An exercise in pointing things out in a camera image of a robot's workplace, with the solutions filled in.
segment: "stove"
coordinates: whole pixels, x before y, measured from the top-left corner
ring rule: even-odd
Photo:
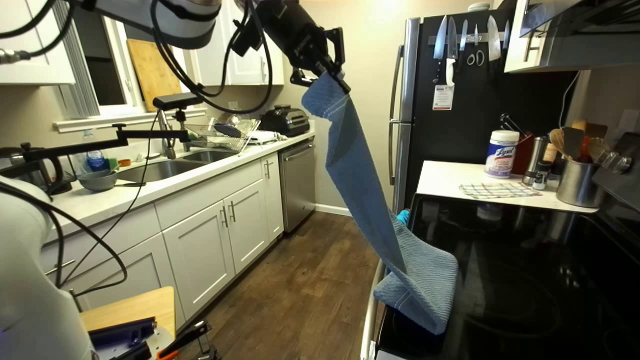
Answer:
[[[435,336],[386,307],[381,350],[401,359],[640,359],[640,213],[594,214],[417,194],[409,228],[460,270]]]

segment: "gray bowl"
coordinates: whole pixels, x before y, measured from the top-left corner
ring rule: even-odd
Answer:
[[[118,180],[118,173],[114,172],[109,175],[110,172],[110,170],[90,172],[79,176],[78,181],[80,181],[80,185],[87,190],[103,192],[114,187]]]

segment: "pepper grinder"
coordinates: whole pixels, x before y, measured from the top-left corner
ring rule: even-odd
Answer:
[[[538,172],[538,163],[541,162],[544,158],[545,150],[547,149],[548,143],[549,138],[546,136],[539,136],[533,140],[533,151],[531,152],[529,166],[527,167],[527,171],[525,171],[522,178],[522,183],[524,185],[533,185],[533,182],[536,179],[536,173]]]

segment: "wooden floor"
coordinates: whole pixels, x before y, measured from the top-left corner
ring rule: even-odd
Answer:
[[[314,213],[216,299],[209,340],[224,360],[358,359],[377,264],[352,218]]]

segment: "kitchen sink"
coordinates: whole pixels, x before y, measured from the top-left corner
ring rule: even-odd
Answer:
[[[187,172],[204,165],[204,163],[184,161],[180,159],[149,164],[147,165],[147,172],[145,173],[145,181],[158,181],[168,179],[171,176],[176,176],[182,174],[183,172]],[[121,180],[133,181],[137,183],[142,178],[142,172],[144,171],[144,169],[145,167],[141,166],[121,171],[118,173],[118,178]]]
[[[226,159],[236,154],[237,152],[235,151],[208,150],[208,151],[194,152],[193,154],[182,157],[182,159],[191,160],[191,161],[203,161],[205,163],[213,163],[215,161]]]

